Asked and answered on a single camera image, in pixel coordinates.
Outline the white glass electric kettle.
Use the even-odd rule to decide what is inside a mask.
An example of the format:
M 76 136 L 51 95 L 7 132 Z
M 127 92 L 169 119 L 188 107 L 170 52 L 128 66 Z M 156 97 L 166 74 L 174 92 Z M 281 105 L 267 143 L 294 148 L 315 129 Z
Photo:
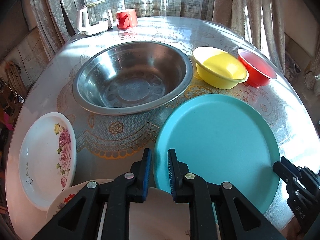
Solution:
M 112 28 L 106 0 L 94 0 L 78 10 L 76 28 L 87 36 Z

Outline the white floral plate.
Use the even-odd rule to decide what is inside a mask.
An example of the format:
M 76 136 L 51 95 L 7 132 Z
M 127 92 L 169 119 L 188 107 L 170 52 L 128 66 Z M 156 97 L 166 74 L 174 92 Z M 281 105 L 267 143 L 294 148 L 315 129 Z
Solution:
M 18 168 L 25 196 L 41 211 L 47 211 L 55 198 L 72 185 L 76 139 L 63 114 L 50 112 L 32 124 L 21 145 Z

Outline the red mug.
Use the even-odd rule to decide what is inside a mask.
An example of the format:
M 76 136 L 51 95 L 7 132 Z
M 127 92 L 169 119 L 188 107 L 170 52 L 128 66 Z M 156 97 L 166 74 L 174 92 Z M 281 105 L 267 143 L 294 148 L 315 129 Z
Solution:
M 117 28 L 125 30 L 137 26 L 137 15 L 135 9 L 125 9 L 116 12 Z

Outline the beige window curtain right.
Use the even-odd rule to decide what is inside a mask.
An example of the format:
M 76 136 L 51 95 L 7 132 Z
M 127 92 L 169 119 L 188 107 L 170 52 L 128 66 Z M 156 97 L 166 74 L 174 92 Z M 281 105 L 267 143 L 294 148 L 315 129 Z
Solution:
M 280 0 L 214 0 L 212 21 L 245 38 L 284 72 L 285 26 Z

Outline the wooden chair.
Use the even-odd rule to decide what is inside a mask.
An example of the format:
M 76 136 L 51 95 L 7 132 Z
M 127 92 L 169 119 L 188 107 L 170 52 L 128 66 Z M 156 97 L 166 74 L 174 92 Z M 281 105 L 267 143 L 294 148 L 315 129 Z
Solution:
M 27 96 L 27 89 L 21 78 L 21 71 L 19 67 L 14 64 L 14 62 L 8 61 L 5 65 L 5 73 L 7 75 L 10 88 L 25 99 Z

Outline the red plastic bowl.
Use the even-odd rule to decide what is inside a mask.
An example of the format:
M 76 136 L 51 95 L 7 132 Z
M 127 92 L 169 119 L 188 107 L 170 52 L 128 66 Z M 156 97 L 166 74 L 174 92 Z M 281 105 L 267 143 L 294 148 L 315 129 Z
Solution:
M 255 88 L 268 85 L 277 78 L 274 69 L 259 55 L 239 48 L 237 50 L 239 61 L 246 67 L 249 77 L 247 83 Z

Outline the stainless steel bowl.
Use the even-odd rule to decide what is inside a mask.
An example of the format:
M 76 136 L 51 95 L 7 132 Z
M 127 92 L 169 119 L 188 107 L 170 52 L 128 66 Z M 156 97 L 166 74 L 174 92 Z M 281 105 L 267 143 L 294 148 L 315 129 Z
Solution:
M 193 72 L 189 57 L 173 46 L 126 42 L 104 49 L 80 67 L 73 96 L 91 113 L 137 114 L 179 97 L 191 83 Z

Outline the teal round plate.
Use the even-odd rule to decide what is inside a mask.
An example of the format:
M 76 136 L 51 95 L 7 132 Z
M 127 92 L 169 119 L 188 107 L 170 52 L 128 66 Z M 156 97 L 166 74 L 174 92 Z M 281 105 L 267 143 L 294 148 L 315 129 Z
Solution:
M 169 192 L 167 153 L 213 184 L 233 184 L 260 212 L 270 207 L 279 178 L 274 134 L 249 104 L 227 95 L 207 94 L 183 103 L 167 118 L 156 140 L 156 187 Z

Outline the beige window curtain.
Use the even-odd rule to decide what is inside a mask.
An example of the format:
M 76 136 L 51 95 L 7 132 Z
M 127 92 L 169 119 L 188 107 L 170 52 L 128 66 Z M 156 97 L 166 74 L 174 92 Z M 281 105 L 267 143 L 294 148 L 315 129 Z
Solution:
M 280 0 L 214 0 L 212 21 L 245 38 L 284 72 L 285 26 Z
M 30 0 L 44 51 L 51 60 L 78 33 L 76 20 L 81 0 Z

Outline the beige window curtain left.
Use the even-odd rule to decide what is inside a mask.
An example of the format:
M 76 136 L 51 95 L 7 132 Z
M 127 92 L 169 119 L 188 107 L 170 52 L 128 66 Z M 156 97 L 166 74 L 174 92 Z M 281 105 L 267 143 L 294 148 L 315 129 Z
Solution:
M 44 51 L 51 60 L 78 33 L 76 20 L 81 0 L 30 0 Z

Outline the yellow plastic bowl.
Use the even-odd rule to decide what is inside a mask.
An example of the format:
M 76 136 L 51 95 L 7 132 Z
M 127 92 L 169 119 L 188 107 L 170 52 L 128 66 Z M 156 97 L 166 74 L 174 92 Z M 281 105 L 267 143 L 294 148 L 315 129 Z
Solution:
M 193 50 L 197 75 L 207 84 L 219 89 L 231 89 L 249 78 L 246 67 L 233 55 L 214 47 Z

